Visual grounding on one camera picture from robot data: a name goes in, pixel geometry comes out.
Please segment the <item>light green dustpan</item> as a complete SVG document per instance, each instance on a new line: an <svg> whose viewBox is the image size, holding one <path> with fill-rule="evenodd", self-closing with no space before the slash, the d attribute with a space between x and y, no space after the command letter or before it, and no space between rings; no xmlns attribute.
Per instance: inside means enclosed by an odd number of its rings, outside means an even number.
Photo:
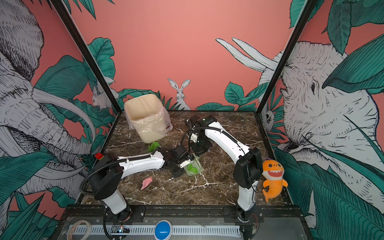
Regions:
<svg viewBox="0 0 384 240"><path fill-rule="evenodd" d="M191 161L188 165L184 166L184 170L188 176L197 175L205 170L199 161L199 157L194 157L195 158L193 161Z"/></svg>

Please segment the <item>cream trash bin with bag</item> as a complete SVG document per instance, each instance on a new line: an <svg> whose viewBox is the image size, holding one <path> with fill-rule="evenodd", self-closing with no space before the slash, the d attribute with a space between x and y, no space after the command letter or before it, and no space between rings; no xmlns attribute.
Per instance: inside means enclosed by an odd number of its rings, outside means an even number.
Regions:
<svg viewBox="0 0 384 240"><path fill-rule="evenodd" d="M146 144L164 138L173 129L168 111L154 94L125 102L124 110L130 128L136 130Z"/></svg>

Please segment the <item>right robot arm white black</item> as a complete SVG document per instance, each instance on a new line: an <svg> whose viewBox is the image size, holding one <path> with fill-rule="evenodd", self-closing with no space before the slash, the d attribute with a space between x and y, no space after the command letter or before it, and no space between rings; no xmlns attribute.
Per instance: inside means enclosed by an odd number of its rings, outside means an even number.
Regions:
<svg viewBox="0 0 384 240"><path fill-rule="evenodd" d="M239 186L236 214L241 222L251 219L255 206L257 184L263 172L262 156L258 148L251 148L232 136L212 115L185 120L190 135L188 150L196 157L207 153L213 143L225 151L235 164L233 177Z"/></svg>

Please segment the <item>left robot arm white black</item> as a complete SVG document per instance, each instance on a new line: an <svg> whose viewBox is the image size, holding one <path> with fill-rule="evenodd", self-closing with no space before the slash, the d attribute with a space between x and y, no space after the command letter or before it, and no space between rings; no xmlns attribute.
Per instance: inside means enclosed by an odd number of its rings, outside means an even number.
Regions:
<svg viewBox="0 0 384 240"><path fill-rule="evenodd" d="M168 169L174 178L181 176L184 167L195 157L182 145L174 149L155 148L151 153L117 157L106 154L82 181L80 192L101 201L113 215L130 212L131 208L118 187L122 179L149 170Z"/></svg>

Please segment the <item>green paper scrap far right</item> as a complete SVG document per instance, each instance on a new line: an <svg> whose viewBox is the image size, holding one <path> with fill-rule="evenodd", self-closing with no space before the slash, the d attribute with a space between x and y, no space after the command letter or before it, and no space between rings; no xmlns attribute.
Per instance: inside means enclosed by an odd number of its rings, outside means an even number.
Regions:
<svg viewBox="0 0 384 240"><path fill-rule="evenodd" d="M188 173L189 173L191 176L197 174L198 172L199 172L199 170L198 170L196 167L194 167L192 164L189 164L189 165L188 165Z"/></svg>

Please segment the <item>green paper scrap near bin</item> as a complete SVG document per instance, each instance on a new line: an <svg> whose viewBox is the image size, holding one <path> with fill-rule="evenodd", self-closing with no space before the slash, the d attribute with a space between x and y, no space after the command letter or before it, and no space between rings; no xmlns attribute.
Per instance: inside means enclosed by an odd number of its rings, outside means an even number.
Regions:
<svg viewBox="0 0 384 240"><path fill-rule="evenodd" d="M153 142L151 145L148 146L148 152L152 153L160 147L161 147L161 145L158 142Z"/></svg>

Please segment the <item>pink paper scrap lower left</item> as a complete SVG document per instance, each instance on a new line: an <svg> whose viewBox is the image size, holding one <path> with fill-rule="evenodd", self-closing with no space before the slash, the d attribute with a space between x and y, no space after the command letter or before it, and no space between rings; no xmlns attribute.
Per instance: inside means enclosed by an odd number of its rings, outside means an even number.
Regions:
<svg viewBox="0 0 384 240"><path fill-rule="evenodd" d="M148 178L144 179L142 182L141 191L144 190L145 188L147 188L152 183L152 181L153 181L152 177L148 177Z"/></svg>

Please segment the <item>blue round button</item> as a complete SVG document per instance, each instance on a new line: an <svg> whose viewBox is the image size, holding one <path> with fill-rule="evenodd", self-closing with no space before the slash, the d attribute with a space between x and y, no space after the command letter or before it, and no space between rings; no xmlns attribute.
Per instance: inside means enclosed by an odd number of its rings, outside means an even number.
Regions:
<svg viewBox="0 0 384 240"><path fill-rule="evenodd" d="M156 240L169 240L173 234L173 226L168 220L161 220L154 230Z"/></svg>

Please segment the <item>orange plush toy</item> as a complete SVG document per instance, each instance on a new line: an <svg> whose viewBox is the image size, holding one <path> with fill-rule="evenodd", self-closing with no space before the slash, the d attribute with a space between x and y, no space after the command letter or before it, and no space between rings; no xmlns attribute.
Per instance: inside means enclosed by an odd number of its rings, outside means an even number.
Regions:
<svg viewBox="0 0 384 240"><path fill-rule="evenodd" d="M283 179L284 167L277 161L268 159L263 162L262 176L266 179L263 182L263 195L266 202L280 195L283 187L288 187L288 182Z"/></svg>

